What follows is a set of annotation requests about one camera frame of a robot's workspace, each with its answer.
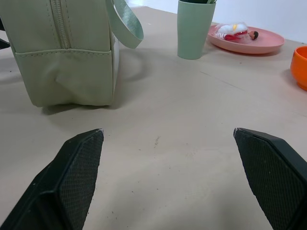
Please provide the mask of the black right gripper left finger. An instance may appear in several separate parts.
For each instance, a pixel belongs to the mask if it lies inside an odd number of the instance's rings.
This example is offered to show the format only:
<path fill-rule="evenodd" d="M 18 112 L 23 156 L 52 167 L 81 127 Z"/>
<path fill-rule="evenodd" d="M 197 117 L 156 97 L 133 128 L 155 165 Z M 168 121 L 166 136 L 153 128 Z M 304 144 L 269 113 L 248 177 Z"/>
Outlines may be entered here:
<path fill-rule="evenodd" d="M 33 179 L 0 230 L 82 230 L 93 199 L 104 133 L 67 140 Z"/>

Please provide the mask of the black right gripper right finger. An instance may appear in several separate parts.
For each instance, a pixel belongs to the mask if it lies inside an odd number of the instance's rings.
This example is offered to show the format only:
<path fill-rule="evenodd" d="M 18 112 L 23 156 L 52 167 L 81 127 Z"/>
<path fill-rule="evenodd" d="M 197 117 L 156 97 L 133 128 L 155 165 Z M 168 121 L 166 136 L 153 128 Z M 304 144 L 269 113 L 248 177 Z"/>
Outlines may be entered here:
<path fill-rule="evenodd" d="M 307 161 L 285 140 L 236 128 L 249 187 L 273 230 L 307 230 Z"/>

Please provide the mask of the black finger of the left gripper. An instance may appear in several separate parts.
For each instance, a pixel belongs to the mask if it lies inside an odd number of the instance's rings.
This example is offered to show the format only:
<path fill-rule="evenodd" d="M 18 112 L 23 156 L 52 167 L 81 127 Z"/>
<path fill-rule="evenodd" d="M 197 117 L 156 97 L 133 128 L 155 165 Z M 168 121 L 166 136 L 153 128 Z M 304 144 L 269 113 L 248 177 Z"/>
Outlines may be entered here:
<path fill-rule="evenodd" d="M 5 31 L 1 18 L 0 18 L 0 31 Z M 0 49 L 6 49 L 9 47 L 10 43 L 0 38 Z"/>

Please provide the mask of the pale green zippered bag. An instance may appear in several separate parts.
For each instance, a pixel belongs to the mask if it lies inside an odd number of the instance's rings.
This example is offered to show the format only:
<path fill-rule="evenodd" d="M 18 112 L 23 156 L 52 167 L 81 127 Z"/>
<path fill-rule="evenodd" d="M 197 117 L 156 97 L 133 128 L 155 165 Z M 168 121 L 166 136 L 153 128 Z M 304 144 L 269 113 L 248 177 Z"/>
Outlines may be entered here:
<path fill-rule="evenodd" d="M 37 107 L 111 105 L 118 46 L 143 40 L 125 0 L 0 0 L 0 19 Z"/>

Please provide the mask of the orange plastic bowl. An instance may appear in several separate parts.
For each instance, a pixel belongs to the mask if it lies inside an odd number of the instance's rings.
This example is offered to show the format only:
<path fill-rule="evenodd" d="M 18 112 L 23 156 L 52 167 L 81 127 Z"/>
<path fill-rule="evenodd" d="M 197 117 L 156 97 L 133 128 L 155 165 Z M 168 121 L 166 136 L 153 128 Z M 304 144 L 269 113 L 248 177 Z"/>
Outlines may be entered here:
<path fill-rule="evenodd" d="M 290 71 L 297 85 L 307 91 L 307 46 L 301 46 L 295 49 Z"/>

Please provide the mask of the pink plastic plate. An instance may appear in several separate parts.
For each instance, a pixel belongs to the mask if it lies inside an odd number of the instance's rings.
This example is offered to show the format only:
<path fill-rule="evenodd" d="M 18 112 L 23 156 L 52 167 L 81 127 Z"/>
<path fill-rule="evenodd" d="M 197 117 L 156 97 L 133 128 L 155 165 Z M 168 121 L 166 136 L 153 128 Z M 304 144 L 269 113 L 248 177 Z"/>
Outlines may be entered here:
<path fill-rule="evenodd" d="M 268 54 L 279 51 L 284 45 L 285 39 L 274 32 L 260 29 L 257 27 L 248 27 L 248 32 L 257 31 L 259 36 L 255 40 L 251 40 L 249 35 L 237 41 L 226 41 L 215 36 L 216 25 L 212 25 L 209 29 L 207 40 L 213 45 L 232 52 L 242 54 Z"/>

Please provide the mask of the wrapped red white toy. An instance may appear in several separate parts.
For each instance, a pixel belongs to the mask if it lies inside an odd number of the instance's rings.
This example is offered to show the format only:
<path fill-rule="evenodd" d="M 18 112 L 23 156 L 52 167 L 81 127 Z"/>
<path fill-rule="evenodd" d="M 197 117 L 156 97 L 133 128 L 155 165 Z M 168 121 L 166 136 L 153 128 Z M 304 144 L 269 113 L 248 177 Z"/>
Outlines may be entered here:
<path fill-rule="evenodd" d="M 254 41 L 259 37 L 258 31 L 251 31 L 245 23 L 219 24 L 215 27 L 213 36 L 225 41 Z"/>

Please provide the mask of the green plastic cup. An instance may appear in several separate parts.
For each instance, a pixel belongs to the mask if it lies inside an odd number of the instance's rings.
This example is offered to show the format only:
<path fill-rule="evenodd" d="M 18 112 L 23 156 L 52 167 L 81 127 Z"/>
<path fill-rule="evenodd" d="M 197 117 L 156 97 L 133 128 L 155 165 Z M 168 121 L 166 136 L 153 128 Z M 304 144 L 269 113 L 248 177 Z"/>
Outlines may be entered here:
<path fill-rule="evenodd" d="M 217 0 L 178 0 L 177 55 L 199 59 L 210 29 Z"/>

